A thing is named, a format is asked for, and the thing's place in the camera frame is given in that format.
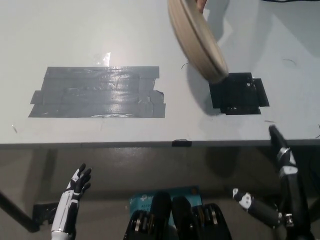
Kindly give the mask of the person's bare hand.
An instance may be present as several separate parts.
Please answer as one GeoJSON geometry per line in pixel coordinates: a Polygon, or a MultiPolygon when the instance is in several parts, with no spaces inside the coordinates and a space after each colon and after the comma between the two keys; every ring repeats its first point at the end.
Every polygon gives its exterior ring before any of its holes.
{"type": "Polygon", "coordinates": [[[196,0],[196,6],[199,12],[202,14],[204,12],[207,0],[196,0]]]}

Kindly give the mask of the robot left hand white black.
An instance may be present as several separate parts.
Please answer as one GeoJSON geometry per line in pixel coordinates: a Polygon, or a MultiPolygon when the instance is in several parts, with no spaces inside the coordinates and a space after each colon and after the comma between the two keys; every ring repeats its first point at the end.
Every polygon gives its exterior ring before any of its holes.
{"type": "Polygon", "coordinates": [[[62,193],[51,226],[52,240],[74,240],[80,200],[91,183],[91,168],[82,164],[72,175],[62,193]]]}

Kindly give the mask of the robot right hand black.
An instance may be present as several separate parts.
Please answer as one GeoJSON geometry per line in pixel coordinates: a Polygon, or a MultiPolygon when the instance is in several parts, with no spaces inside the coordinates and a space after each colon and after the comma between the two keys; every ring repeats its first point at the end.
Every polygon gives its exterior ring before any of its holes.
{"type": "Polygon", "coordinates": [[[239,188],[229,192],[252,217],[272,229],[283,226],[287,240],[313,240],[307,196],[294,154],[275,125],[270,125],[268,130],[276,153],[274,165],[280,180],[280,205],[274,209],[239,188]]]}

